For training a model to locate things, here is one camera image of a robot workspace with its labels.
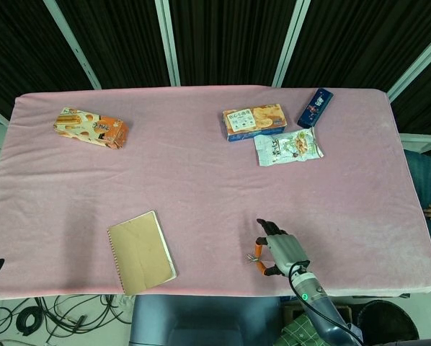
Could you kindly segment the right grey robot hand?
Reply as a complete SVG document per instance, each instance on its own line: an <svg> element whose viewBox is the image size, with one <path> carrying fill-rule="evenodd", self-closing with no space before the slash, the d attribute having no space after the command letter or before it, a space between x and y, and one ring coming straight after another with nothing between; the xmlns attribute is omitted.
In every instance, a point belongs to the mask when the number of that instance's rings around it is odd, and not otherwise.
<svg viewBox="0 0 431 346"><path fill-rule="evenodd" d="M280 229L274 222L258 218L257 223L264 229L266 236L258 237L254 246L254 259L257 269L264 276L282 275L291 279L295 274L307 271L310 260L292 234ZM274 265L266 267L261 260L262 250L268 249Z"/></svg>

